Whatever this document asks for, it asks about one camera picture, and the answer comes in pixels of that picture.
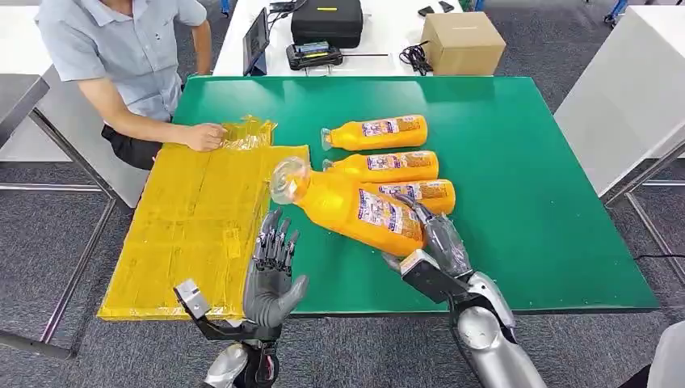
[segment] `bottle label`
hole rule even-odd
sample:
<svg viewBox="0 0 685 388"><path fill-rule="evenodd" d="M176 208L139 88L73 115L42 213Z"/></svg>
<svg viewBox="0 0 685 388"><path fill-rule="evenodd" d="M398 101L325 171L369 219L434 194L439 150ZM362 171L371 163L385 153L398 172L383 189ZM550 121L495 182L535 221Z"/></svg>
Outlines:
<svg viewBox="0 0 685 388"><path fill-rule="evenodd" d="M366 157L369 170L389 170L403 167L426 167L431 165L431 154L426 151L402 154L370 155Z"/></svg>
<svg viewBox="0 0 685 388"><path fill-rule="evenodd" d="M376 226L383 226L393 233L414 240L421 240L421 223L416 214L403 205L390 203L366 190L359 190L357 218Z"/></svg>
<svg viewBox="0 0 685 388"><path fill-rule="evenodd" d="M402 116L396 119L366 121L362 123L364 136L378 136L390 133L415 131L421 128L418 116Z"/></svg>
<svg viewBox="0 0 685 388"><path fill-rule="evenodd" d="M378 187L378 191L389 196L394 193L404 194L414 200L444 198L448 196L445 183L441 182L384 184Z"/></svg>

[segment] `man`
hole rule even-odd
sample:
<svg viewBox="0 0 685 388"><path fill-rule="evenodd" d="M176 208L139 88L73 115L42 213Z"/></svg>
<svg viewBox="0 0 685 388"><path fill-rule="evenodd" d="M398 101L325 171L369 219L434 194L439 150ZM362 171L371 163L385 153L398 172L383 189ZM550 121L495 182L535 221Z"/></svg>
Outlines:
<svg viewBox="0 0 685 388"><path fill-rule="evenodd" d="M164 142L218 148L218 124L171 124L181 78L174 20L192 28L197 73L209 74L207 11L196 0L43 0L36 17L64 82L77 82L105 121L102 135L131 166L149 170Z"/></svg>

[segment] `floor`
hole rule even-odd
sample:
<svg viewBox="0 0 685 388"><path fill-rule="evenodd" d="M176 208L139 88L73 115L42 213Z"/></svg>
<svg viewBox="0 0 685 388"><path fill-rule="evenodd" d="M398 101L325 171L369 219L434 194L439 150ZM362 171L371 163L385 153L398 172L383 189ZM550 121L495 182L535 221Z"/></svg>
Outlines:
<svg viewBox="0 0 685 388"><path fill-rule="evenodd" d="M228 20L210 10L215 57ZM489 0L486 12L507 42L498 74L530 75L554 111L609 30L610 0ZM192 73L189 31L179 28L180 73ZM685 179L685 165L664 176ZM0 181L86 179L66 165L0 169ZM685 192L640 190L638 197L675 251L685 252ZM42 327L103 209L99 194L0 192L0 327L32 337ZM633 254L656 246L627 202L609 210ZM188 322L109 323L95 318L131 221L107 223L56 343L78 341L78 358L53 361L0 347L0 386L198 386L222 344ZM662 259L639 263L663 307L648 314L518 318L517 335L551 387L616 387L650 362L669 324L685 319L685 292ZM290 320L279 345L280 387L475 387L444 318Z"/></svg>

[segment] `shirt sleeve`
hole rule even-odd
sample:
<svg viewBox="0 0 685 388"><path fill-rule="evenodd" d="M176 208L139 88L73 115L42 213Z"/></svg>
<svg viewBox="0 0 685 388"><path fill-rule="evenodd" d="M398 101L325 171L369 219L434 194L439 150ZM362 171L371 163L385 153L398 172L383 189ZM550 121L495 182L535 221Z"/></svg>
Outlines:
<svg viewBox="0 0 685 388"><path fill-rule="evenodd" d="M45 48L62 81L103 78L107 75L95 42L62 21L39 21Z"/></svg>
<svg viewBox="0 0 685 388"><path fill-rule="evenodd" d="M191 27L202 24L207 19L207 10L197 0L178 0L179 13L176 19Z"/></svg>

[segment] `plastic bottle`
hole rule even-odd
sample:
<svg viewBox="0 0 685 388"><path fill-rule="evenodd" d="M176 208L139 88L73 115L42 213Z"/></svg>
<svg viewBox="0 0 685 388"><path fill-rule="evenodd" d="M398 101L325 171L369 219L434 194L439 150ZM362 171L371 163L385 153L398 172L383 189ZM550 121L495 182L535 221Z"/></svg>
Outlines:
<svg viewBox="0 0 685 388"><path fill-rule="evenodd" d="M323 161L323 170L350 176L359 182L408 182L438 178L438 157L432 151L381 155L350 155L343 160Z"/></svg>
<svg viewBox="0 0 685 388"><path fill-rule="evenodd" d="M380 192L387 196L394 193L404 194L423 204L433 213L449 214L454 210L456 194L452 182L446 179L419 180L396 183L364 183L370 192Z"/></svg>
<svg viewBox="0 0 685 388"><path fill-rule="evenodd" d="M428 137L428 124L421 115L371 121L350 121L337 129L321 130L321 146L348 151L421 146Z"/></svg>
<svg viewBox="0 0 685 388"><path fill-rule="evenodd" d="M409 206L345 175L312 171L297 157L274 169L271 198L300 206L315 224L392 255L407 256L423 246L421 224Z"/></svg>

